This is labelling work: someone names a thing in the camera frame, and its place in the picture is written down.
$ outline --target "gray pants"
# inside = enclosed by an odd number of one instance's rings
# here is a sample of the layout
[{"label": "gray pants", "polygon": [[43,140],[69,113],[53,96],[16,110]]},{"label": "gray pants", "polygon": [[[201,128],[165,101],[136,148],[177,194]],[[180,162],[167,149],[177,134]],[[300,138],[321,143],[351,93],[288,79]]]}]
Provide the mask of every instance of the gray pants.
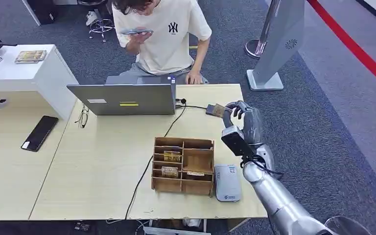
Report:
[{"label": "gray pants", "polygon": [[[169,76],[172,75],[175,77],[176,84],[186,84],[185,83],[185,77],[187,73],[191,71],[191,67],[188,67],[183,70],[179,70],[176,72],[168,73],[168,74],[162,74],[161,76]],[[121,73],[119,76],[109,76],[106,80],[106,84],[117,84],[120,83],[120,80],[129,80],[130,78],[135,78],[137,80],[138,77],[144,76],[144,75],[153,75],[151,73],[148,73],[145,71],[141,65],[136,62],[132,64],[132,67],[123,73]],[[201,75],[202,81],[204,84],[208,84],[208,80],[206,80],[203,75]]]}]

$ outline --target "robotic arm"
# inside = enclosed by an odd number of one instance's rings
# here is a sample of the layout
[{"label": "robotic arm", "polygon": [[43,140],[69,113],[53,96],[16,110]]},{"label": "robotic arm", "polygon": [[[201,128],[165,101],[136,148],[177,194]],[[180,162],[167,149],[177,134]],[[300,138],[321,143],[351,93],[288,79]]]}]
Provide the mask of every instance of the robotic arm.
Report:
[{"label": "robotic arm", "polygon": [[[240,130],[231,122],[231,115],[241,119]],[[261,120],[258,109],[243,101],[226,105],[223,113],[225,129],[221,139],[236,156],[242,156],[244,178],[250,182],[269,218],[282,235],[336,235],[313,218],[277,180],[273,155],[268,145],[260,143]]]}]

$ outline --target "white cabinet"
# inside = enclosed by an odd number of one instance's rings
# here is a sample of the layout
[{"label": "white cabinet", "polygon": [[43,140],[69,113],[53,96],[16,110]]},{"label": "white cabinet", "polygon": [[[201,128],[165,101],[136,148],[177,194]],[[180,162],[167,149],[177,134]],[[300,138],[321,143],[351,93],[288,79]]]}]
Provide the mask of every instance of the white cabinet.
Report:
[{"label": "white cabinet", "polygon": [[[47,56],[37,64],[15,64],[15,59],[23,50],[46,50]],[[67,120],[70,117],[76,97],[66,86],[78,83],[55,45],[2,47],[0,56],[3,57],[0,62],[1,93],[37,92],[59,118]]]}]

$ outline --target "ny logo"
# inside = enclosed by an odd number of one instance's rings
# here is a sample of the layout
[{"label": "ny logo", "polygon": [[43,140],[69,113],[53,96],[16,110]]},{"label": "ny logo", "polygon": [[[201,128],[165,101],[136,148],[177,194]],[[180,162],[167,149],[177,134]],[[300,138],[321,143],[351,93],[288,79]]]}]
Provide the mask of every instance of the ny logo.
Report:
[{"label": "ny logo", "polygon": [[169,27],[169,32],[171,32],[172,31],[172,34],[175,34],[175,33],[177,33],[178,32],[178,24],[177,23],[170,23],[169,25],[168,25],[168,27]]}]

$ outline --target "wooden organizer box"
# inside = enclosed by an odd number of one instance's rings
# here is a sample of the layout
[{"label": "wooden organizer box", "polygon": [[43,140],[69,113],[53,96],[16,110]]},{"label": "wooden organizer box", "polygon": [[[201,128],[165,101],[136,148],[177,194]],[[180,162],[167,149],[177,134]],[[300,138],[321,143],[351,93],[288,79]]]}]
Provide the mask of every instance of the wooden organizer box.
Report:
[{"label": "wooden organizer box", "polygon": [[214,141],[155,138],[152,189],[211,196],[213,185]]}]

